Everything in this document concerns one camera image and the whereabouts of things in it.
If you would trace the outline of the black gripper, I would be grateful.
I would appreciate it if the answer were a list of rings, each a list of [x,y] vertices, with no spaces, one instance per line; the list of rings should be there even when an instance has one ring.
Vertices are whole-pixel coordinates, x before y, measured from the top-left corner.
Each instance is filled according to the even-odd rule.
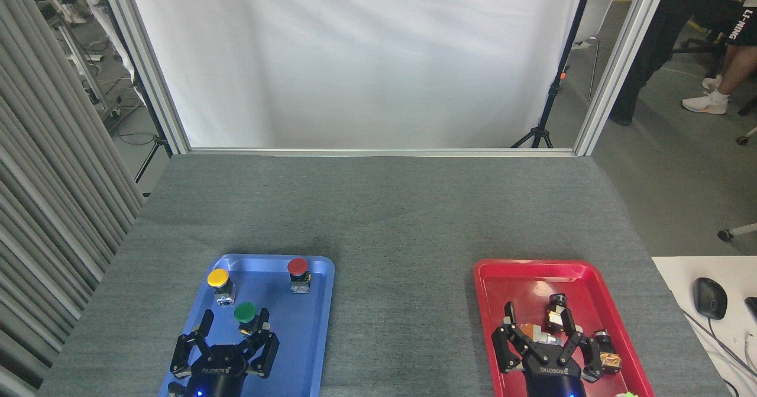
[[[536,356],[535,343],[518,327],[513,302],[504,305],[506,321],[492,333],[492,343],[501,373],[509,373],[523,361],[523,375],[527,396],[586,396],[582,380],[595,383],[603,373],[600,347],[595,338],[578,331],[571,310],[561,313],[562,326],[567,337],[562,346],[561,365],[559,350],[547,351],[550,360]],[[572,358],[576,348],[581,349],[584,359],[583,370]]]
[[[267,308],[239,309],[239,332],[243,340],[237,345],[206,343],[214,313],[206,309],[199,326],[189,334],[179,335],[174,348],[170,373],[187,382],[189,396],[240,396],[248,373],[268,378],[279,347],[276,333],[268,323]],[[200,356],[189,364],[192,348]]]

